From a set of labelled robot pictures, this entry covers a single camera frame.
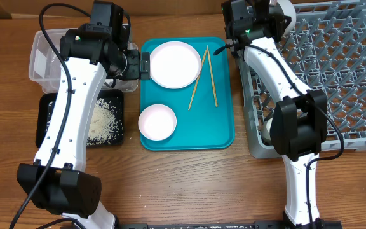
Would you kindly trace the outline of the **grey-green bowl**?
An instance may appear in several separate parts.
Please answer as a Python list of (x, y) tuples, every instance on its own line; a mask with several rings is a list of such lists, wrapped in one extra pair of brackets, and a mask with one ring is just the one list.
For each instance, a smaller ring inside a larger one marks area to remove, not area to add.
[(290, 0), (277, 0), (279, 8), (285, 16), (289, 16), (291, 21), (284, 31), (284, 35), (288, 35), (295, 27), (297, 22), (296, 12), (294, 5)]

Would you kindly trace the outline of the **large white round plate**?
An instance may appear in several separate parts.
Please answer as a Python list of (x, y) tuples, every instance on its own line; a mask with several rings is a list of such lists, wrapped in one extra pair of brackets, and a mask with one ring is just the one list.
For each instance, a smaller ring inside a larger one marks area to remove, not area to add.
[(198, 51), (182, 41), (168, 41), (150, 54), (151, 79), (159, 86), (180, 89), (198, 77), (201, 59)]

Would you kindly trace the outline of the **pink bowl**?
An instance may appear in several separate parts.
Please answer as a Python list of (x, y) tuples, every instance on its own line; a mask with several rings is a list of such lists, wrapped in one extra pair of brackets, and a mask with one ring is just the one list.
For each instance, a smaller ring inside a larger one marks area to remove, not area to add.
[(152, 141), (162, 141), (174, 133), (177, 127), (177, 117), (168, 106), (153, 104), (141, 112), (138, 127), (145, 138)]

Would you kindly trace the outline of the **pale green plastic cup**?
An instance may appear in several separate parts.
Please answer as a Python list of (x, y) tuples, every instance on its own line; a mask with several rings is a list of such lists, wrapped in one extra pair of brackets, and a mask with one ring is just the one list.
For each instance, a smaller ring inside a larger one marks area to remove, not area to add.
[(272, 124), (272, 118), (265, 122), (261, 129), (261, 138), (266, 144), (271, 144), (270, 130)]

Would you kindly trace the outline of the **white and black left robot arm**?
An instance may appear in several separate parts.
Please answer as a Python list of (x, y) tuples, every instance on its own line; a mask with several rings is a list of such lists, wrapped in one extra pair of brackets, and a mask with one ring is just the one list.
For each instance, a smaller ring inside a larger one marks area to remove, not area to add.
[(60, 86), (48, 131), (31, 164), (18, 166), (26, 203), (78, 228), (118, 228), (101, 203), (101, 180), (87, 174), (86, 142), (97, 97), (106, 79), (148, 80), (150, 55), (131, 49), (130, 16), (95, 1), (90, 21), (69, 29), (52, 50), (61, 64)]

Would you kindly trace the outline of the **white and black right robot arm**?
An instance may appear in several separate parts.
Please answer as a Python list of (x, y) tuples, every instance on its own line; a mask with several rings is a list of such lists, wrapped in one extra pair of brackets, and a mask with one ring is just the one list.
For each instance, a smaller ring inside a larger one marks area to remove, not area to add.
[(327, 95), (300, 80), (276, 45), (295, 27), (290, 1), (224, 1), (221, 4), (227, 43), (217, 49), (241, 51), (243, 61), (258, 75), (275, 103), (268, 140), (281, 155), (287, 179), (283, 221), (275, 228), (342, 228), (340, 221), (321, 219), (316, 206), (316, 166), (335, 127), (327, 114)]

